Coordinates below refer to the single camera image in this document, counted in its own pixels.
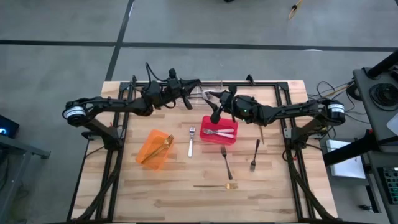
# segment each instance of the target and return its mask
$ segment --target wooden table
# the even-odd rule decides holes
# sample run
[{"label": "wooden table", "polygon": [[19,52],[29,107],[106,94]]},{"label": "wooden table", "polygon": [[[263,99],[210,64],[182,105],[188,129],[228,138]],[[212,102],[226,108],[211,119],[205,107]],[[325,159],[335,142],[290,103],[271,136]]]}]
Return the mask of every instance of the wooden table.
[{"label": "wooden table", "polygon": [[[292,103],[307,100],[304,82],[288,81]],[[117,98],[120,82],[104,82],[101,96]],[[263,105],[276,106],[275,91],[270,87],[238,87],[237,95],[251,95]],[[239,122],[238,139],[227,146],[228,162],[234,180],[228,180],[220,146],[201,141],[195,133],[193,157],[189,158],[189,127],[200,130],[204,115],[211,114],[207,105],[187,110],[182,102],[174,109],[156,110],[150,117],[131,114],[127,128],[114,222],[274,222],[297,221],[287,163],[282,160],[284,143],[280,122],[263,128],[265,145],[260,144],[256,171],[250,172],[256,140],[261,138],[259,127]],[[113,120],[114,113],[97,116],[104,124]],[[231,118],[223,113],[222,117]],[[303,126],[310,117],[297,118]],[[175,146],[162,171],[154,172],[135,162],[135,157],[152,129],[175,136]],[[314,140],[310,144],[319,146]],[[88,152],[103,145],[90,143]],[[310,188],[330,214],[337,217],[328,176],[318,149],[303,150]],[[98,193],[103,175],[106,150],[90,155],[83,168],[72,218],[82,214]],[[236,182],[237,190],[194,188],[193,185]],[[307,214],[303,193],[302,208]],[[104,215],[108,211],[105,200]]]}]

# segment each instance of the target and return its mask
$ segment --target orange container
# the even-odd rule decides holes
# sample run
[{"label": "orange container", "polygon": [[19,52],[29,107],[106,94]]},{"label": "orange container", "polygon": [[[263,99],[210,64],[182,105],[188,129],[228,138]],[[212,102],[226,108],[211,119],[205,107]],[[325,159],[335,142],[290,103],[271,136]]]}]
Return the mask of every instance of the orange container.
[{"label": "orange container", "polygon": [[158,149],[164,143],[165,139],[167,139],[167,137],[169,136],[169,134],[163,133],[159,130],[152,130],[144,145],[138,152],[138,155],[136,156],[136,162],[143,165],[144,167],[148,167],[156,171],[160,170],[167,159],[169,151],[174,146],[174,141],[172,141],[172,144],[168,149],[161,150],[156,156],[146,160],[144,163],[142,163],[142,161],[152,152]]}]

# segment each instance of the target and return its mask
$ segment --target concrete floor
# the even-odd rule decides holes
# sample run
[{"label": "concrete floor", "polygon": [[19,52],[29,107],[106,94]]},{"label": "concrete floor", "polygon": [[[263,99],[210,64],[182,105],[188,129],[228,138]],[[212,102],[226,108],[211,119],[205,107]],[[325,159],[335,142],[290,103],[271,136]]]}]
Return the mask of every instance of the concrete floor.
[{"label": "concrete floor", "polygon": [[[128,0],[0,0],[0,40],[115,42]],[[286,17],[296,0],[136,0],[125,42],[205,44],[319,45],[397,47],[398,20],[393,0],[304,1],[296,16]],[[35,159],[25,177],[29,196],[16,202],[13,218],[29,223],[65,221],[86,141],[82,129],[61,117],[68,100],[99,95],[113,47],[0,45],[0,114],[21,124],[18,140],[52,151]],[[352,70],[371,67],[389,52],[309,52],[301,50],[129,48],[120,51],[112,80],[135,74],[146,80],[144,63],[159,76],[174,67],[182,78],[305,81],[316,93],[319,81],[348,82]],[[342,95],[339,100],[351,107]],[[356,110],[364,112],[360,102]],[[355,117],[366,121],[366,116]],[[360,137],[368,124],[348,119],[337,137]],[[363,186],[331,181],[339,217],[387,223],[385,212],[357,208],[369,204]]]}]

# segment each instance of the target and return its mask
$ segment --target black fork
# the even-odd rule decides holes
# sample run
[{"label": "black fork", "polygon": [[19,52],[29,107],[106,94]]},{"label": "black fork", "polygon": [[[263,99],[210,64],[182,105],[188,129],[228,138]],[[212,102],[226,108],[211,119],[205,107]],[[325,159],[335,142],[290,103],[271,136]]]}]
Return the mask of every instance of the black fork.
[{"label": "black fork", "polygon": [[223,155],[223,157],[224,157],[224,159],[225,159],[226,168],[227,168],[227,170],[228,170],[228,178],[229,178],[230,180],[232,180],[232,174],[231,174],[231,171],[229,170],[228,162],[227,162],[227,160],[226,160],[226,149],[225,149],[225,146],[221,146],[221,153],[222,153],[222,155]]}]

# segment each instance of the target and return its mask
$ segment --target silver fork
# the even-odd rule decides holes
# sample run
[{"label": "silver fork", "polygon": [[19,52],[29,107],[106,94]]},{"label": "silver fork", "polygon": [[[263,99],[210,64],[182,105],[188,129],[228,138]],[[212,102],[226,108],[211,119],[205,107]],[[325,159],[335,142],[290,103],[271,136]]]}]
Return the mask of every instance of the silver fork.
[{"label": "silver fork", "polygon": [[192,126],[189,129],[189,135],[191,136],[191,140],[189,140],[189,150],[188,150],[188,157],[192,157],[192,145],[193,145],[193,135],[195,134],[195,127]]}]

